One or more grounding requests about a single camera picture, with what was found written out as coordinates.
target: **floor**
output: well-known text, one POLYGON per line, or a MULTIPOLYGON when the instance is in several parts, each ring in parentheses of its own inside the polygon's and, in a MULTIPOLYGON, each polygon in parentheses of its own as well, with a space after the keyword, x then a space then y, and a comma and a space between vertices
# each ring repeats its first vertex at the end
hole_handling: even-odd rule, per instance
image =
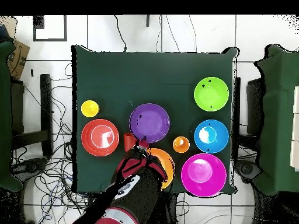
MULTIPOLYGON (((177 52, 178 48, 172 34, 180 52, 194 52, 196 46, 198 53, 221 53, 227 47, 238 47, 240 50, 238 60, 237 63, 232 63, 232 66, 237 67, 237 76, 241 77, 240 123, 242 126, 240 130, 245 134, 246 126, 243 125, 247 123, 246 84, 260 77, 253 62, 263 58, 264 48, 268 44, 276 43, 288 50, 296 50, 299 47, 298 22, 290 15, 190 15, 190 17, 196 38, 189 15, 163 15, 161 50, 161 35, 157 42, 161 30, 159 15, 151 15, 149 27, 145 26, 145 15, 118 16, 119 29, 127 44, 127 52, 177 52)), ((21 80, 38 102, 40 102, 40 74, 51 75, 52 88, 71 86, 72 79, 54 81, 70 78, 71 66, 67 65, 71 62, 71 45, 80 44, 94 51, 124 50, 114 16, 67 16, 67 41, 35 42, 32 16, 16 16, 16 18, 18 24, 15 37, 30 46, 21 80)), ((45 16, 44 29, 36 30, 37 39, 63 39, 63 20, 63 16, 45 16)), ((63 121, 72 129, 71 88, 56 88, 52 93, 53 97, 66 106, 63 121)), ((24 93, 23 111, 25 132, 40 130, 40 106, 28 90, 24 93)), ((56 105, 53 105, 53 112, 54 119, 59 121, 60 112, 56 105)), ((57 135, 58 130, 59 126, 53 122, 53 138, 57 138, 54 148, 63 143, 63 138, 65 141, 70 140, 70 135, 57 135)), ((17 155, 23 152, 23 148, 19 149, 17 155)), ((246 152, 240 150, 239 155, 246 155, 246 152)), ((42 156, 39 143, 28 146, 22 158, 30 159, 38 156, 42 156)), ((63 157, 63 150, 59 150, 53 158, 61 157, 63 157)), ((72 167, 68 166, 67 169, 72 174, 72 167)), ((44 179, 53 181, 52 177, 44 176, 44 179)), ((234 174, 233 183, 238 188, 238 192, 233 195, 221 194, 215 198, 197 198, 180 194, 177 205, 178 224, 251 224, 255 204, 252 188, 249 184, 244 184, 237 174, 234 174)), ((32 219, 36 223, 43 216, 42 207, 45 210, 49 205, 45 193, 37 186, 49 193, 41 178, 36 179, 36 185, 33 178, 26 186, 26 219, 32 219)), ((61 219, 63 215, 64 219, 59 224, 71 224, 79 216, 76 209, 68 209, 66 212, 65 206, 61 204, 54 206, 49 212, 50 216, 41 224, 57 224, 57 219, 61 219)))

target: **green fabric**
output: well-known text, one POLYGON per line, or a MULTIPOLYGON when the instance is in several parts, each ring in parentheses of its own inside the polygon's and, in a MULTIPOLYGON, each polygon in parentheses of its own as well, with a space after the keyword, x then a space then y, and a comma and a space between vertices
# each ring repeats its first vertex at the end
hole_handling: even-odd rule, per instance
POLYGON ((12 42, 0 43, 0 187, 11 191, 23 188, 21 182, 12 177, 9 166, 12 152, 12 108, 11 108, 11 75, 7 66, 8 55, 16 47, 12 42))
MULTIPOLYGON (((168 152, 175 162, 172 192, 186 191, 180 172, 184 162, 201 153, 194 142, 194 131, 204 120, 216 119, 230 130, 232 100, 232 59, 236 48, 224 54, 89 52, 80 46, 77 51, 77 189, 78 192, 103 191, 110 184, 116 166, 125 155, 123 134, 129 132, 131 112, 143 103, 155 103, 169 114, 171 126, 166 137, 152 146, 168 152), (195 103, 193 92, 203 78, 215 76, 227 83, 230 97, 219 111, 206 112, 195 103), (81 113, 85 100, 94 100, 100 112, 94 118, 81 113), (104 118, 119 130, 117 149, 109 156, 95 157, 82 146, 81 132, 91 120, 104 118), (184 136, 190 148, 180 154, 173 150, 173 140, 184 136)), ((222 192, 232 194, 230 185, 231 141, 216 155, 225 164, 227 180, 222 192)))
POLYGON ((259 166, 263 174, 253 183, 265 195, 299 191, 299 172, 290 166, 294 89, 299 85, 299 53, 268 47, 268 56, 257 62, 265 77, 265 114, 260 135, 259 166))

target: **cardboard box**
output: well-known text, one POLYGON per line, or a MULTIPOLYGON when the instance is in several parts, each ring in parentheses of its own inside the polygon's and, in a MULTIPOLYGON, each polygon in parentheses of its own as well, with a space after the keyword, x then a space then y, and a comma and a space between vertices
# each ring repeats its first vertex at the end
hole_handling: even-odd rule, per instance
POLYGON ((16 50, 8 57, 8 67, 11 72, 11 76, 15 79, 20 79, 30 47, 17 40, 14 40, 13 43, 16 50))
POLYGON ((16 18, 12 16, 0 16, 0 25, 4 25, 10 38, 15 38, 16 34, 16 18))

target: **small orange bowl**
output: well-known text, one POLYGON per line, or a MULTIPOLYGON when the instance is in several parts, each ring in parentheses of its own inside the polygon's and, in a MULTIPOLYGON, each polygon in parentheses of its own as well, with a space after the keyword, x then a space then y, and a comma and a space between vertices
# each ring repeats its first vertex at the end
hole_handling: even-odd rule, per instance
POLYGON ((178 136, 174 140, 172 146, 173 146, 174 150, 177 151, 178 153, 185 153, 190 147, 190 142, 184 136, 178 136))

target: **table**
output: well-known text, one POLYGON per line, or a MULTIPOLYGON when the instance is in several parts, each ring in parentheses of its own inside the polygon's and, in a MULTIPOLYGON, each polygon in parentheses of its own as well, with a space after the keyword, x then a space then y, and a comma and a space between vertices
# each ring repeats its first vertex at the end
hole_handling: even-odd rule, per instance
MULTIPOLYGON (((110 185, 113 172, 125 154, 123 134, 129 132, 131 112, 143 103, 155 103, 167 111, 171 126, 166 137, 151 146, 171 155, 176 167, 172 192, 185 192, 180 180, 182 166, 190 156, 201 153, 193 138, 197 125, 204 120, 216 119, 228 130, 231 129, 232 60, 237 53, 236 48, 228 48, 222 54, 90 52, 83 47, 72 46, 73 138, 77 140, 73 152, 73 190, 99 192, 110 185), (216 112, 200 109, 193 98, 197 83, 208 76, 221 78, 230 91, 228 102, 216 112), (94 118, 86 118, 81 113, 85 100, 99 104, 100 112, 94 118), (111 121, 119 130, 119 145, 109 156, 92 156, 81 143, 84 126, 97 118, 111 121), (173 150, 172 143, 177 136, 189 139, 190 148, 186 153, 173 150)), ((230 184, 231 139, 221 152, 214 155, 227 170, 228 177, 222 192, 232 194, 235 188, 230 184)))

